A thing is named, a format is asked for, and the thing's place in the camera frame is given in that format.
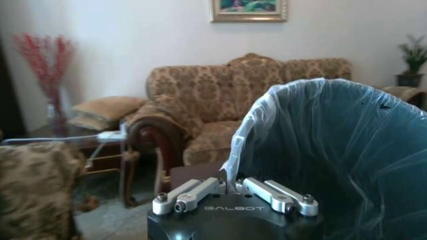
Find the patterned armchair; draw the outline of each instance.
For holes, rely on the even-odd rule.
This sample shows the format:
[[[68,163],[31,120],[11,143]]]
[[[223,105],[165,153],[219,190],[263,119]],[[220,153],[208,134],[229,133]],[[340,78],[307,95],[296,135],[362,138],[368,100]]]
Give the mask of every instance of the patterned armchair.
[[[0,240],[77,240],[72,190],[85,158],[61,142],[0,147]]]
[[[157,149],[155,191],[168,190],[171,168],[228,159],[243,117],[272,85],[317,77],[350,80],[350,62],[281,62],[249,53],[227,65],[156,68],[147,82],[151,101],[127,117],[131,144]]]

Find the power strip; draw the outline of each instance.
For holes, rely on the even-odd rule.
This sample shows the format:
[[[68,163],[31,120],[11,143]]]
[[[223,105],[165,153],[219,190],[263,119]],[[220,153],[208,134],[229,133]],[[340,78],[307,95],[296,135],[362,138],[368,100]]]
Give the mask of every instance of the power strip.
[[[128,135],[121,131],[103,131],[96,138],[100,143],[121,142],[127,140]]]

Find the trash can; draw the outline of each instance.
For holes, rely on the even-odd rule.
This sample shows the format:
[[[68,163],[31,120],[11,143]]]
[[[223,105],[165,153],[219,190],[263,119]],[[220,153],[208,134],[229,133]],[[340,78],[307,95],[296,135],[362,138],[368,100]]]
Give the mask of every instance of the trash can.
[[[229,186],[255,177],[311,194],[325,240],[427,238],[427,115],[367,85],[319,78],[272,86],[223,168]]]

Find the potted plant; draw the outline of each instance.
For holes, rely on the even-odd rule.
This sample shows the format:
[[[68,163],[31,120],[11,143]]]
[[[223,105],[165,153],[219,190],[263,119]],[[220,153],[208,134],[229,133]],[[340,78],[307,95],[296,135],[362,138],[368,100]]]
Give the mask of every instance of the potted plant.
[[[420,69],[427,62],[427,45],[422,45],[424,36],[415,39],[412,35],[407,36],[410,44],[404,43],[399,45],[404,55],[403,60],[407,64],[407,70],[396,76],[398,85],[418,87],[424,74],[420,74]]]

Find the gold frame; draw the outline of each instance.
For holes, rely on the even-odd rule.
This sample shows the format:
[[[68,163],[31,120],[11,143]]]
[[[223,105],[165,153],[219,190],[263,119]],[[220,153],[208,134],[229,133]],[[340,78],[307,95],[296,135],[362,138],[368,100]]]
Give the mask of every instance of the gold frame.
[[[276,13],[221,13],[220,0],[211,0],[211,23],[219,22],[285,22],[288,20],[287,0],[279,0]]]

